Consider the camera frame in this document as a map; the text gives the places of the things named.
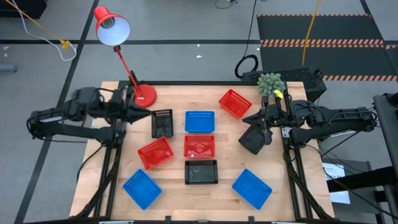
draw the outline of wooden tabletop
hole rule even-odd
[[[103,82],[102,87],[116,89],[118,82]],[[238,143],[238,139],[249,125],[221,109],[218,103],[218,100],[229,89],[233,89],[252,103],[244,116],[252,115],[261,107],[261,96],[256,86],[159,85],[154,88],[157,92],[157,100],[149,109],[173,109],[174,136],[168,141],[173,149],[174,157],[155,169],[145,170],[160,186],[162,193],[147,210],[141,210],[122,186],[138,169],[144,169],[137,150],[156,139],[152,139],[151,136],[150,116],[128,125],[123,142],[112,219],[164,220],[165,216],[171,215],[172,220],[247,221],[248,216],[254,216],[256,221],[294,221],[279,128],[272,128],[274,133],[272,144],[264,146],[258,155],[254,155]],[[302,83],[288,83],[288,89],[294,100],[306,100]],[[111,93],[105,91],[102,94],[106,99],[111,96]],[[188,134],[184,130],[186,110],[215,111],[214,135],[218,184],[185,185],[186,159],[183,156],[183,140]],[[93,126],[96,127],[105,124],[103,119],[93,121]],[[309,145],[317,147],[317,142],[312,140]],[[97,141],[89,140],[83,159],[91,155],[99,146]],[[76,215],[97,190],[104,152],[105,150],[100,151],[82,169],[70,215]],[[301,153],[309,191],[325,211],[334,217],[319,153],[309,147],[301,149]],[[256,210],[231,188],[245,168],[273,189],[273,193],[261,210]],[[301,216],[305,217],[302,194],[298,188],[297,192],[301,204]],[[104,215],[107,199],[108,191],[104,193],[102,215]]]

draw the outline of blue plastic bin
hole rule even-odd
[[[248,169],[243,170],[232,185],[232,189],[258,210],[272,193],[272,189]]]
[[[214,111],[186,111],[185,131],[189,133],[212,133],[215,130]]]
[[[142,169],[123,184],[123,189],[143,210],[162,193],[162,189]]]

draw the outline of floor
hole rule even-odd
[[[39,22],[63,39],[79,40],[94,0],[48,0]],[[123,15],[131,23],[131,40],[247,39],[252,1],[238,1],[229,9],[216,9],[214,0],[100,0],[99,4]],[[367,1],[384,40],[398,40],[395,0]],[[258,1],[256,13],[312,13],[316,0]],[[364,13],[358,0],[325,0],[323,14]],[[44,34],[31,22],[27,28]],[[20,19],[0,18],[0,40],[29,40]],[[254,20],[251,39],[257,40]],[[95,21],[87,40],[96,40]],[[259,55],[257,44],[248,52]],[[233,70],[244,53],[244,44],[142,44],[123,45],[122,53],[143,80],[236,80]],[[0,73],[0,222],[13,223],[34,170],[42,142],[31,140],[25,121],[33,110],[54,107],[60,97],[71,63],[42,44],[0,44],[0,62],[16,63],[17,73]],[[245,63],[241,71],[251,69]],[[100,86],[102,81],[124,80],[125,71],[111,47],[85,44],[74,72],[68,97],[83,86]],[[320,105],[329,108],[371,106],[372,96],[397,92],[396,82],[326,82],[328,91]],[[346,136],[322,143],[328,149]],[[84,144],[51,143],[24,222],[67,218],[75,191],[76,172],[83,158]],[[382,133],[377,129],[361,133],[337,147],[342,159],[370,161],[372,168],[391,164]],[[351,221],[375,222],[373,216],[336,211]]]

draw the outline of red desk lamp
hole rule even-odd
[[[105,45],[114,46],[114,51],[118,53],[124,68],[129,74],[135,89],[134,102],[145,108],[155,103],[156,91],[154,87],[146,84],[137,84],[135,74],[127,67],[120,52],[119,45],[127,40],[130,35],[129,22],[118,14],[110,13],[104,6],[95,8],[94,16],[97,20],[95,31],[98,40]]]

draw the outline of lamp shade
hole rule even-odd
[[[129,22],[118,14],[110,13],[104,6],[94,10],[97,20],[95,32],[101,43],[109,46],[122,44],[130,35]]]

